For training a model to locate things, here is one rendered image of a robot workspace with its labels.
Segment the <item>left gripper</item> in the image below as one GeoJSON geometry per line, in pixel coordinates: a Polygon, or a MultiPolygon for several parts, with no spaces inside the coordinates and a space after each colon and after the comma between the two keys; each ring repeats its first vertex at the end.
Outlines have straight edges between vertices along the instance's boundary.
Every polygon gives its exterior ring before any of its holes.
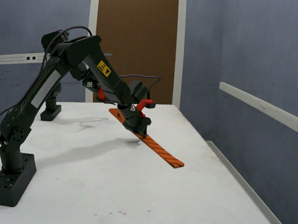
{"type": "Polygon", "coordinates": [[[96,88],[93,88],[91,90],[92,92],[94,92],[95,94],[97,94],[96,100],[99,103],[103,102],[104,104],[112,104],[112,105],[115,105],[116,106],[116,104],[114,104],[112,102],[104,102],[106,96],[102,92],[103,89],[101,88],[101,84],[100,84],[99,81],[97,81],[96,86],[97,86],[96,88]]]}

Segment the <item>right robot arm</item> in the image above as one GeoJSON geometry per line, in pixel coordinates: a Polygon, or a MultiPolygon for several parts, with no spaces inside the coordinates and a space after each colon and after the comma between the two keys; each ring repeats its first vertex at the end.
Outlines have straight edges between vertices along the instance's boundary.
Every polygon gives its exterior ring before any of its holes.
{"type": "Polygon", "coordinates": [[[80,36],[57,44],[20,103],[7,112],[0,125],[0,192],[11,193],[34,160],[34,154],[21,153],[20,146],[30,134],[38,111],[55,86],[83,60],[100,82],[104,95],[117,103],[123,117],[130,118],[136,114],[134,104],[139,104],[148,90],[141,81],[132,80],[128,86],[122,80],[102,52],[101,41],[100,36],[80,36]]]}

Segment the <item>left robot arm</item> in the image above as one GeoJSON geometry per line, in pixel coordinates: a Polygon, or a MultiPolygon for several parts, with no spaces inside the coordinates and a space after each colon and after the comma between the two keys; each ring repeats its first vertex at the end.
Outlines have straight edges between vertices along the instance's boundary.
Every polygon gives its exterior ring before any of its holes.
{"type": "MultiPolygon", "coordinates": [[[[42,37],[41,39],[41,43],[43,45],[44,48],[44,52],[46,53],[48,46],[50,44],[50,42],[59,34],[61,33],[61,31],[55,31],[49,34],[46,34],[42,37]]],[[[57,38],[57,40],[55,40],[52,45],[51,48],[46,56],[46,63],[47,61],[50,59],[50,54],[52,53],[53,48],[61,43],[64,42],[66,40],[68,40],[68,32],[65,32],[65,34],[63,33],[59,38],[57,38]],[[67,36],[66,36],[66,35],[67,36]]],[[[73,78],[77,79],[78,81],[83,80],[82,81],[82,86],[86,87],[87,89],[89,89],[90,91],[93,88],[96,88],[96,83],[97,83],[97,78],[95,77],[95,75],[92,73],[92,71],[90,70],[90,68],[86,68],[85,64],[82,62],[78,65],[75,66],[75,68],[71,71],[69,70],[70,74],[72,75],[73,78]]],[[[51,92],[51,94],[49,95],[49,97],[46,100],[46,107],[45,110],[40,114],[41,117],[52,117],[62,106],[61,105],[57,105],[56,104],[56,96],[58,96],[58,94],[60,94],[61,92],[61,83],[59,82],[55,88],[53,89],[53,91],[51,92]]],[[[107,97],[105,98],[104,102],[111,102],[110,99],[108,99],[107,97]]]]}

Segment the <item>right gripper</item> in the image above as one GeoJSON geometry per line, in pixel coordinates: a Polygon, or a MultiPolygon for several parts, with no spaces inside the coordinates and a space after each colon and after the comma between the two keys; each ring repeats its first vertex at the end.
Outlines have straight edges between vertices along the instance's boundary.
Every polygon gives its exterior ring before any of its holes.
{"type": "Polygon", "coordinates": [[[126,130],[136,133],[142,137],[147,136],[147,126],[152,123],[151,119],[145,117],[146,115],[142,113],[143,108],[146,104],[154,103],[153,100],[145,99],[136,106],[137,112],[133,117],[125,118],[125,121],[122,123],[126,130]]]}

